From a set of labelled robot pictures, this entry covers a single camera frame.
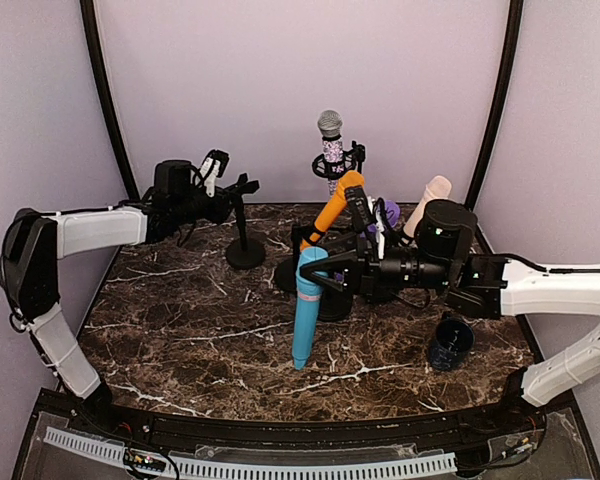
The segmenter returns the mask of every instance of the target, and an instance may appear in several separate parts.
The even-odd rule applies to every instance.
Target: glittery microphone handle
[[[328,163],[337,163],[342,161],[342,139],[322,140],[322,152],[324,159]],[[336,172],[344,172],[344,165],[335,168]],[[333,195],[338,186],[338,180],[329,180],[329,195]]]

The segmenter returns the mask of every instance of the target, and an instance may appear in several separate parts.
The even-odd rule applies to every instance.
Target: microphone stand
[[[313,225],[293,224],[291,226],[291,242],[293,253],[291,256],[280,262],[273,275],[276,286],[288,293],[296,293],[296,269],[300,259],[300,245],[302,241],[309,238]],[[354,247],[356,232],[351,228],[331,227],[330,231],[342,233],[339,238],[322,244],[325,250],[333,249],[340,245],[345,246],[345,250]],[[325,290],[320,299],[320,313],[318,320],[322,322],[338,322],[347,318],[353,307],[353,295],[348,293],[338,293],[332,290]]]
[[[235,188],[229,190],[229,199],[236,215],[239,237],[229,244],[225,251],[227,263],[236,270],[250,270],[262,265],[266,257],[262,242],[247,235],[247,219],[244,214],[242,196],[255,193],[260,188],[257,180],[247,182],[247,175],[238,178]]]

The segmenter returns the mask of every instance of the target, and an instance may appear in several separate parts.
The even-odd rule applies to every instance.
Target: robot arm
[[[379,259],[358,240],[355,251],[305,264],[300,275],[324,288],[369,298],[379,290],[435,289],[447,306],[474,318],[600,316],[600,265],[542,266],[515,255],[472,255],[476,225],[475,215],[460,205],[435,200],[417,229],[418,250],[391,248]],[[507,395],[539,407],[599,373],[600,324],[553,358],[514,372]]]
[[[136,203],[73,212],[20,210],[0,256],[0,285],[14,329],[29,332],[45,366],[85,405],[110,403],[111,392],[80,349],[60,305],[57,261],[89,250],[156,243],[182,225],[206,218],[223,223],[235,202],[258,189],[246,174],[227,188],[215,186],[229,157],[212,150],[197,169],[184,160],[156,166],[154,186]]]
[[[561,313],[600,316],[600,265],[546,265],[547,272],[512,261],[504,268],[503,315]],[[536,407],[600,373],[600,323],[584,338],[522,378],[522,398]]]

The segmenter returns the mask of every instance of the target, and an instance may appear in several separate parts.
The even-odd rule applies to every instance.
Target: orange cylinder
[[[350,187],[364,187],[364,177],[355,170],[349,170],[338,181],[336,193],[333,194],[331,200],[324,206],[320,215],[318,215],[318,218],[316,218],[316,221],[313,223],[316,230],[322,233],[312,233],[309,237],[312,242],[318,242],[324,234],[327,233],[327,230],[331,228],[333,222],[336,221],[347,206],[347,199],[344,196],[344,191]],[[311,244],[309,242],[303,240],[300,251],[310,246]]]

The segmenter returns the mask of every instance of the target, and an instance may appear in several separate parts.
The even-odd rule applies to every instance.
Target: black clamp
[[[313,160],[311,169],[320,178],[339,180],[349,170],[357,170],[358,173],[362,173],[362,164],[366,158],[365,146],[353,141],[351,142],[351,150],[342,152],[342,160],[327,162],[324,154],[321,154]]]

